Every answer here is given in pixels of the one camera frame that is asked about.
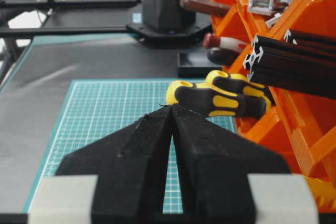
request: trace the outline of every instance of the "black table surface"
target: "black table surface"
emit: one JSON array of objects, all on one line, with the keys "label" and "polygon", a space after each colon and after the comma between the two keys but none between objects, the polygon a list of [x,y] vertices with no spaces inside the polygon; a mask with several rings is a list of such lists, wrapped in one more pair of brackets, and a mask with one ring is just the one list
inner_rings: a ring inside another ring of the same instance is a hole
[{"label": "black table surface", "polygon": [[129,8],[55,10],[44,27],[113,27],[130,23]]},{"label": "black table surface", "polygon": [[177,53],[203,50],[150,48],[129,34],[65,38],[32,45],[1,90],[0,213],[22,211],[73,79],[176,78]]}]

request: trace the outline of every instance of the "black and yellow handle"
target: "black and yellow handle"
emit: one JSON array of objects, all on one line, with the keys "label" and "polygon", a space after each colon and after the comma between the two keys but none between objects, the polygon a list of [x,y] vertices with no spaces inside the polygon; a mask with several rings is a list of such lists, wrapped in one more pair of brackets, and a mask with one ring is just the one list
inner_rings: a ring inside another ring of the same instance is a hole
[{"label": "black and yellow handle", "polygon": [[247,78],[240,73],[227,73],[220,70],[213,70],[207,75],[205,82],[232,93],[263,98],[266,102],[266,110],[269,110],[271,104],[274,103],[267,86],[249,82]]},{"label": "black and yellow handle", "polygon": [[229,115],[259,119],[266,112],[263,98],[231,93],[208,83],[174,81],[168,87],[166,101],[183,105],[205,117]]}]

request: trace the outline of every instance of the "orange tool rack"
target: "orange tool rack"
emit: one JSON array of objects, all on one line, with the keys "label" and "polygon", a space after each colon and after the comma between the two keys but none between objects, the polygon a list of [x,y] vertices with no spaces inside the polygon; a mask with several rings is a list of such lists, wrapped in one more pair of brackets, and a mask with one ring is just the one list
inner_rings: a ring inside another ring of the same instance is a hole
[{"label": "orange tool rack", "polygon": [[[248,0],[213,1],[231,6],[225,17],[212,16],[215,34],[248,43],[231,66],[223,67],[231,73],[247,74],[243,61],[253,50],[255,35],[283,40],[291,28],[336,37],[336,0],[294,0],[271,29],[265,22],[270,17],[247,11]],[[280,153],[292,172],[336,187],[336,100],[275,87],[270,90],[276,105],[259,121],[236,118],[239,134]]]}]

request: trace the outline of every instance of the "screwdriver handle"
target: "screwdriver handle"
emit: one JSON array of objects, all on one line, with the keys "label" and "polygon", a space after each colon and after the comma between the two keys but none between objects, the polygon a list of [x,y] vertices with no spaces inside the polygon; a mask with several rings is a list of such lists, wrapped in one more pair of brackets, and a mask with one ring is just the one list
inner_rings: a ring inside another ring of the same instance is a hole
[{"label": "screwdriver handle", "polygon": [[271,104],[274,103],[272,94],[267,86],[249,82],[247,78],[240,73],[227,73],[220,70],[213,70],[207,75],[205,82],[229,92],[260,97],[266,102],[266,110],[269,110]]},{"label": "screwdriver handle", "polygon": [[230,66],[237,59],[238,55],[237,52],[218,47],[211,48],[207,53],[209,61],[225,66]]},{"label": "screwdriver handle", "polygon": [[205,117],[228,115],[260,119],[266,112],[264,99],[227,92],[208,83],[174,81],[167,89],[166,101]]},{"label": "screwdriver handle", "polygon": [[203,39],[203,46],[205,48],[219,47],[223,49],[229,49],[237,53],[241,53],[246,45],[246,42],[239,39],[230,37],[217,37],[212,33],[207,33]]},{"label": "screwdriver handle", "polygon": [[211,0],[180,0],[180,6],[192,12],[223,17],[230,10],[229,5],[223,5]]}]

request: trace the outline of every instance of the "cutting mat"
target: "cutting mat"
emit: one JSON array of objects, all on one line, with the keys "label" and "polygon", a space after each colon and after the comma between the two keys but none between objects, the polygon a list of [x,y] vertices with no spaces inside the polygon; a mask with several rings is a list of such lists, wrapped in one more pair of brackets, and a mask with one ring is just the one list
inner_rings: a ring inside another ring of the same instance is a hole
[{"label": "cutting mat", "polygon": [[[41,178],[53,176],[63,156],[132,124],[146,113],[159,109],[159,104],[165,104],[165,93],[172,81],[174,80],[74,80],[32,185],[24,212],[29,210]],[[233,132],[236,130],[233,118],[221,116],[209,120]],[[183,212],[173,142],[170,147],[163,212]]]}]

